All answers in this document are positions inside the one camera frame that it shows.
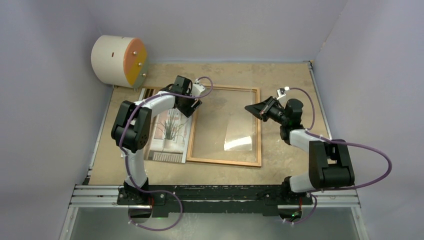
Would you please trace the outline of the plant photo print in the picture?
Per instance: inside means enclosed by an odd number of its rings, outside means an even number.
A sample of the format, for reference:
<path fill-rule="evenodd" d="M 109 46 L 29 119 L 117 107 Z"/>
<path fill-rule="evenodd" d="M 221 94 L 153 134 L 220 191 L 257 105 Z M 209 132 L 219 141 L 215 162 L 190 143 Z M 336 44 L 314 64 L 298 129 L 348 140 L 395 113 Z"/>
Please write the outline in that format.
<path fill-rule="evenodd" d="M 174 107 L 154 110 L 149 105 L 159 97 L 146 102 L 123 101 L 112 128 L 112 138 L 127 153 L 141 153 L 143 160 L 185 163 L 192 117 L 184 116 Z"/>

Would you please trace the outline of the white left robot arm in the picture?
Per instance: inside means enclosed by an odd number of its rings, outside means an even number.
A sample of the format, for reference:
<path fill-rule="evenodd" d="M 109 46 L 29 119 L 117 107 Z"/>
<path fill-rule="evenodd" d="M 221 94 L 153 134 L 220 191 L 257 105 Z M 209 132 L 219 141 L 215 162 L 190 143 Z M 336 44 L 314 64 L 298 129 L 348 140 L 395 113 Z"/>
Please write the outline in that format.
<path fill-rule="evenodd" d="M 174 83 L 146 99 L 136 102 L 125 100 L 121 103 L 111 137 L 124 157 L 126 178 L 123 188 L 130 192 L 129 197 L 136 204 L 146 203 L 151 193 L 143 152 L 150 137 L 153 118 L 174 109 L 188 118 L 202 104 L 200 99 L 209 93 L 199 79 L 192 81 L 178 75 Z"/>

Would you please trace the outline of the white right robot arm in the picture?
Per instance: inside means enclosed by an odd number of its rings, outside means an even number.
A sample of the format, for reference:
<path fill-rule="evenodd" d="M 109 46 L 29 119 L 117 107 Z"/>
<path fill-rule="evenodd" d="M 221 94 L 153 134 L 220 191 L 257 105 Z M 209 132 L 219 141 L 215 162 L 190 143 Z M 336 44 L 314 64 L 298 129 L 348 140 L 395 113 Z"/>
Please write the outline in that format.
<path fill-rule="evenodd" d="M 351 157 L 345 142 L 328 142 L 319 136 L 310 135 L 302 125 L 303 107 L 303 103 L 295 98 L 289 99 L 282 106 L 272 96 L 245 106 L 245 110 L 257 119 L 278 123 L 280 138 L 286 144 L 308 153 L 308 170 L 284 179 L 280 196 L 288 204 L 298 200 L 301 193 L 350 187 L 355 183 Z"/>

